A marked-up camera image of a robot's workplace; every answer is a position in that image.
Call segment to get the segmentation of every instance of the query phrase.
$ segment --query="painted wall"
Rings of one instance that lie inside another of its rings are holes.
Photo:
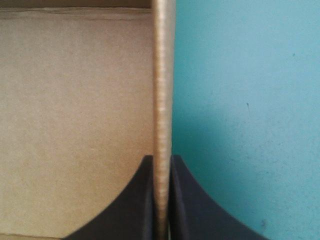
[[[320,239],[320,1],[177,0],[173,152],[272,240]]]

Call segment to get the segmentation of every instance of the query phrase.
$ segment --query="cardboard panel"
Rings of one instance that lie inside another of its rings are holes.
[[[0,10],[0,233],[66,236],[152,154],[151,23],[143,9]]]

